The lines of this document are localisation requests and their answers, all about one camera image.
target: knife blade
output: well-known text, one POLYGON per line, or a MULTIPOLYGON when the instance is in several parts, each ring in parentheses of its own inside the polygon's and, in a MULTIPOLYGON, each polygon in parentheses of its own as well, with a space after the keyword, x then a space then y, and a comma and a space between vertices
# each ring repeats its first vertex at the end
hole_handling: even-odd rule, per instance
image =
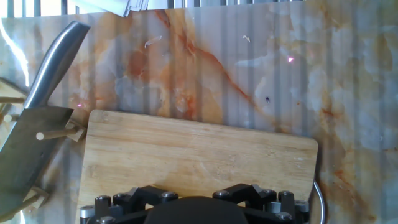
POLYGON ((58 139, 36 134, 65 128, 73 109, 47 106, 90 27, 71 22, 53 41, 36 74, 24 110, 0 151, 0 216, 19 206, 48 163, 58 139))

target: knife handle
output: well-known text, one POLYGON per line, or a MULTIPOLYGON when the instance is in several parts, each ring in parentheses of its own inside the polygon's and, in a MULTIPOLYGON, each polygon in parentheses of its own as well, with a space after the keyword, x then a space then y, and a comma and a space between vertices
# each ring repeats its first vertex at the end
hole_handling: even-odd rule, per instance
POLYGON ((73 21, 55 38, 44 55, 24 108, 47 105, 52 92, 75 59, 89 29, 89 25, 73 21))

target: marble countertop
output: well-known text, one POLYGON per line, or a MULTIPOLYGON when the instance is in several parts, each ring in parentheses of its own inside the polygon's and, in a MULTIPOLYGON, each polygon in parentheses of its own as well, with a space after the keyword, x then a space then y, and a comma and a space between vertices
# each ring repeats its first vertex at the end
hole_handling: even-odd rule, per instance
MULTIPOLYGON (((85 22, 50 99, 74 119, 103 109, 310 136, 329 222, 395 223, 397 10, 322 0, 2 19, 0 77, 28 90, 53 39, 85 22)), ((53 197, 26 220, 74 220, 83 152, 65 141, 38 183, 53 197)))

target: bamboo cutting board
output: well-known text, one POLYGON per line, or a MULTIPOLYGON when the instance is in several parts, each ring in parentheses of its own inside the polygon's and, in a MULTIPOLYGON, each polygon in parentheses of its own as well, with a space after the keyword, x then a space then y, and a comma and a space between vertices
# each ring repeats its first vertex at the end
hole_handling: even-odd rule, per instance
POLYGON ((211 197, 234 184, 259 184, 308 200, 317 151, 310 138, 94 110, 78 207, 145 185, 211 197))

